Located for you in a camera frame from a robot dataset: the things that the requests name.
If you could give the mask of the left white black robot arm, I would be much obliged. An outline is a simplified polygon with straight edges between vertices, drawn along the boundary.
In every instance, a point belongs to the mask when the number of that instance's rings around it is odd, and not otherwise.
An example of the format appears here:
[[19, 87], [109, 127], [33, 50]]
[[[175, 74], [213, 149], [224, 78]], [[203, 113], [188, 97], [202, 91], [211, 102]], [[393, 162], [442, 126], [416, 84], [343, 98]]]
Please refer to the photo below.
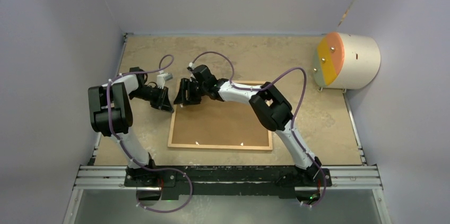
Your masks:
[[171, 73], [157, 70], [154, 85], [148, 85], [148, 72], [133, 67], [128, 73], [120, 74], [108, 83], [88, 88], [90, 123], [95, 132], [115, 138], [128, 159], [127, 174], [144, 186], [158, 181], [158, 168], [150, 153], [142, 146], [132, 131], [134, 123], [130, 101], [144, 100], [157, 110], [173, 113], [168, 97], [167, 81]]

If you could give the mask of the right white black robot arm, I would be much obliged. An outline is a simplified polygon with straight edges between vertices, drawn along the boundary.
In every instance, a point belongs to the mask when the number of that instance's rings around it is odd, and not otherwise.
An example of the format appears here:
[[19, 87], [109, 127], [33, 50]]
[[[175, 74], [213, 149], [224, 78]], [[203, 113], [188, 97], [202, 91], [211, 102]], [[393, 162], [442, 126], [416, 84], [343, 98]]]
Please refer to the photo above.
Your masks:
[[191, 76], [181, 79], [174, 100], [176, 105], [198, 105], [203, 96], [221, 102], [248, 104], [262, 126], [275, 132], [287, 147], [302, 184], [311, 185], [318, 180], [319, 174], [326, 177], [319, 159], [306, 145], [295, 125], [297, 112], [292, 110], [292, 105], [274, 83], [249, 86], [234, 83], [232, 79], [218, 79], [206, 65], [195, 66], [194, 63], [190, 63], [187, 69]]

